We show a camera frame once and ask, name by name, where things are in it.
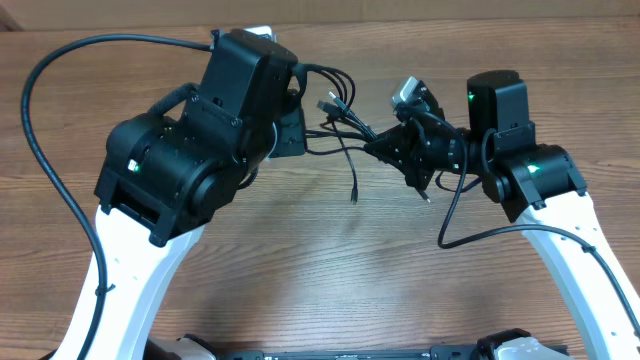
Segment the black cable white-tipped plug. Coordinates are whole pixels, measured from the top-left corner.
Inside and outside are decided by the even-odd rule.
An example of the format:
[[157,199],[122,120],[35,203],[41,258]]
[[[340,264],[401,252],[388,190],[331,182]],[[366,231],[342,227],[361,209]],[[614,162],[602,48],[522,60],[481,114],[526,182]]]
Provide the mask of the black cable white-tipped plug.
[[359,201],[359,183],[356,167],[351,156],[351,151],[364,151],[362,146],[348,146],[346,140],[358,140],[364,142],[366,137],[360,132],[341,131],[335,121],[327,121],[321,125],[321,130],[306,130],[307,139],[328,139],[332,138],[338,142],[338,147],[330,150],[307,149],[306,153],[313,156],[329,156],[342,154],[351,173],[352,185],[350,190],[350,202],[356,205]]

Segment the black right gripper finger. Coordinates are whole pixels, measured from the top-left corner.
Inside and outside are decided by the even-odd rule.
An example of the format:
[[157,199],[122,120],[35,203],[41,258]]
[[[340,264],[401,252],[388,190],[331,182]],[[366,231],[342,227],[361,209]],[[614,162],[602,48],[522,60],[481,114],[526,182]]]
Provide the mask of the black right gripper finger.
[[430,202],[426,189],[431,181],[431,171],[420,164],[406,161],[401,165],[401,172],[404,174],[406,185],[414,188],[423,200]]
[[401,144],[403,141],[403,127],[395,127],[381,133],[378,137],[364,145],[364,151],[389,165],[402,165]]

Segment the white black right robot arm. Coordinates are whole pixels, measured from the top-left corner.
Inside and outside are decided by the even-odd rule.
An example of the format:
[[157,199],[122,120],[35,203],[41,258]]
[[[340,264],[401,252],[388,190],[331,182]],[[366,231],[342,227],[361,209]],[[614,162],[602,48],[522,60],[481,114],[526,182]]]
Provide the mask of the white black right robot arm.
[[392,98],[399,123],[367,143],[366,153],[398,169],[425,192],[437,171],[479,178],[508,225],[437,244],[453,249],[520,233],[550,272],[592,359],[639,356],[639,295],[600,227],[587,182],[569,153],[540,144],[525,82],[513,70],[467,81],[469,126],[447,122],[421,81],[409,78]]

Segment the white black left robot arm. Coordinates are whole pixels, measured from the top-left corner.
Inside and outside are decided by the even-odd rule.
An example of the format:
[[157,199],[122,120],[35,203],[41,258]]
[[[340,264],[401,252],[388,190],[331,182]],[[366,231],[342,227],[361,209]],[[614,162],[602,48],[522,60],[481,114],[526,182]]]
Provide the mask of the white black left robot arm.
[[90,267],[59,359],[139,359],[169,284],[214,213],[268,158],[306,152],[304,114],[289,82],[297,57],[267,26],[220,35],[205,74],[106,141],[95,225],[107,290],[97,328]]

